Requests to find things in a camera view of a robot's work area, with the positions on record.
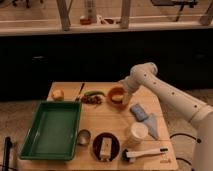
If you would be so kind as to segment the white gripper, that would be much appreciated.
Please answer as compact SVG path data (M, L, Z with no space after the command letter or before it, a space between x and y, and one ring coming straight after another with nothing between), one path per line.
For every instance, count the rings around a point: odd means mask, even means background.
M120 80L120 83L126 91L123 94L122 104L127 105L132 98L131 94L135 93L139 89L139 84L130 76Z

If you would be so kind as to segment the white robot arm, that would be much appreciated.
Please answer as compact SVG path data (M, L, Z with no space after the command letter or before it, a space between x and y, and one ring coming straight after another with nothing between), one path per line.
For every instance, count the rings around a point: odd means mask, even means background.
M180 112L197 130L191 171L213 171L213 106L160 80L157 72L153 62L133 66L121 81L124 99L130 100L131 95L144 86Z

